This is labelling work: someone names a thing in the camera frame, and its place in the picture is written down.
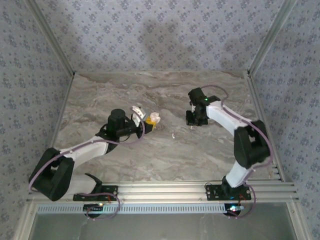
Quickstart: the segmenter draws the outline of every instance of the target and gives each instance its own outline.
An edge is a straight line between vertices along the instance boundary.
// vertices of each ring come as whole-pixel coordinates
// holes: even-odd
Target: gray marble surface
[[[221,180],[235,162],[233,137],[214,121],[201,127],[186,125],[188,92],[215,84],[230,94],[226,105],[246,118],[256,119],[247,83],[241,72],[114,72],[76,74],[69,93],[56,148],[68,148],[90,139],[107,123],[111,110],[141,106],[159,112],[156,129],[134,145],[117,146],[75,170],[103,182]],[[207,96],[223,97],[214,88]],[[259,169],[254,179],[269,179],[270,169]]]

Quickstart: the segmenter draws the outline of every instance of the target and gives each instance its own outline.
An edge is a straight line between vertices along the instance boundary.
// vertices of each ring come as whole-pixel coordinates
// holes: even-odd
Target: blue floral wallpaper
[[[0,239],[10,240],[70,77],[23,0],[1,0],[0,9]]]
[[[75,71],[248,69],[283,0],[36,0]]]
[[[298,0],[254,76],[284,170],[320,240],[320,2]]]

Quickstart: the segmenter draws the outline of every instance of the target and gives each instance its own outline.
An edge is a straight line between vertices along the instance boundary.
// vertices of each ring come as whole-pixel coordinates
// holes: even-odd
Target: purple cable
[[[253,209],[256,207],[256,203],[257,203],[256,192],[255,192],[254,188],[253,188],[251,185],[247,184],[247,180],[248,180],[248,178],[250,177],[250,175],[251,175],[256,169],[258,169],[258,168],[264,168],[264,167],[269,166],[269,165],[273,162],[275,153],[274,153],[273,147],[272,147],[269,139],[267,138],[267,136],[266,136],[259,128],[257,128],[257,127],[256,127],[255,125],[253,125],[251,122],[249,122],[249,121],[247,121],[247,120],[245,120],[245,119],[243,119],[243,118],[241,118],[241,117],[238,117],[237,115],[233,114],[232,112],[230,112],[228,109],[226,109],[226,108],[224,107],[224,101],[229,97],[229,94],[228,94],[228,92],[227,92],[223,87],[217,86],[217,85],[213,85],[213,84],[209,84],[209,85],[202,86],[201,89],[207,88],[207,87],[214,87],[214,88],[217,88],[217,89],[222,90],[222,91],[225,93],[225,97],[221,100],[221,107],[222,107],[222,109],[223,109],[228,115],[230,115],[231,117],[233,117],[234,119],[236,119],[236,120],[238,120],[238,121],[241,121],[241,122],[249,125],[250,127],[252,127],[254,130],[256,130],[256,131],[261,135],[261,137],[265,140],[266,144],[268,145],[269,151],[270,151],[270,158],[269,158],[269,160],[268,160],[265,164],[261,164],[261,165],[258,165],[258,166],[253,167],[253,168],[250,170],[249,174],[248,174],[248,175],[244,178],[244,180],[243,180],[243,185],[244,185],[245,187],[249,187],[249,188],[251,189],[251,191],[252,191],[252,194],[253,194],[253,205],[252,205],[252,208],[250,209],[250,211],[248,211],[246,214],[244,214],[244,215],[242,215],[242,216],[237,216],[237,217],[236,217],[236,218],[238,218],[238,219],[244,218],[244,217],[248,216],[248,215],[253,211]]]
[[[116,144],[116,145],[132,145],[132,144],[136,144],[138,142],[140,142],[142,140],[142,138],[145,136],[145,132],[146,132],[146,127],[145,127],[145,124],[144,124],[144,121],[142,120],[142,118],[139,116],[139,114],[133,110],[133,108],[131,109],[136,115],[137,117],[140,119],[141,121],[141,125],[142,125],[142,134],[141,134],[141,137],[138,138],[137,140],[133,141],[133,142],[116,142],[116,141],[111,141],[111,140],[104,140],[104,139],[100,139],[100,140],[94,140],[94,141],[90,141],[90,142],[86,142],[86,143],[83,143],[79,146],[76,146],[74,148],[72,148],[71,150],[68,150],[68,151],[65,151],[65,152],[62,152],[60,154],[58,154],[57,156],[51,158],[49,161],[47,161],[40,169],[39,171],[33,176],[33,178],[31,179],[30,183],[29,183],[29,186],[28,186],[28,189],[29,189],[29,192],[32,192],[32,186],[33,184],[35,183],[35,180],[39,177],[39,175],[46,169],[46,167],[48,167],[51,163],[53,163],[55,160],[57,160],[58,158],[62,157],[63,155],[66,155],[66,154],[69,154],[70,151],[74,152],[74,151],[77,151],[85,146],[88,146],[90,144],[95,144],[95,143],[108,143],[108,144]],[[117,201],[118,201],[118,208],[116,210],[116,212],[109,216],[109,217],[104,217],[104,218],[99,218],[99,219],[110,219],[112,217],[114,217],[120,210],[120,200],[118,199],[117,196],[115,196],[114,194],[111,194],[111,193],[107,193],[107,192],[103,192],[103,193],[79,193],[80,195],[84,195],[84,196],[99,196],[99,195],[109,195],[109,196],[112,196],[114,197]]]

